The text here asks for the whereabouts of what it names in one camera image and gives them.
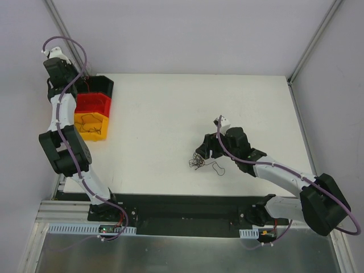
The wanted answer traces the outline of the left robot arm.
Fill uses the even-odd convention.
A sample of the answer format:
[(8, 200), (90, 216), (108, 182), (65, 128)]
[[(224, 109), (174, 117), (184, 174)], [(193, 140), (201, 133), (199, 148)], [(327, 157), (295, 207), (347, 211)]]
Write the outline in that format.
[(80, 75), (70, 61), (60, 57), (50, 57), (43, 65), (49, 74), (52, 117), (47, 131), (39, 135), (40, 145), (53, 170), (75, 181), (89, 197), (89, 221), (118, 221), (123, 214), (116, 196), (93, 170), (91, 153), (75, 126)]

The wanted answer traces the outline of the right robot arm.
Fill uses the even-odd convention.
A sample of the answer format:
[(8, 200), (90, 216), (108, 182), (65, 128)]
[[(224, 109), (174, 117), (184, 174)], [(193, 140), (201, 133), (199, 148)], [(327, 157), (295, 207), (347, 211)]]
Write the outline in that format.
[(223, 134), (206, 134), (195, 153), (204, 160), (227, 156), (242, 172), (293, 194), (292, 198), (273, 194), (264, 197), (246, 213), (253, 225), (264, 226), (276, 218), (286, 218), (304, 222), (326, 236), (351, 214), (350, 205), (330, 175), (310, 175), (277, 163), (265, 152), (252, 148), (241, 127), (232, 127)]

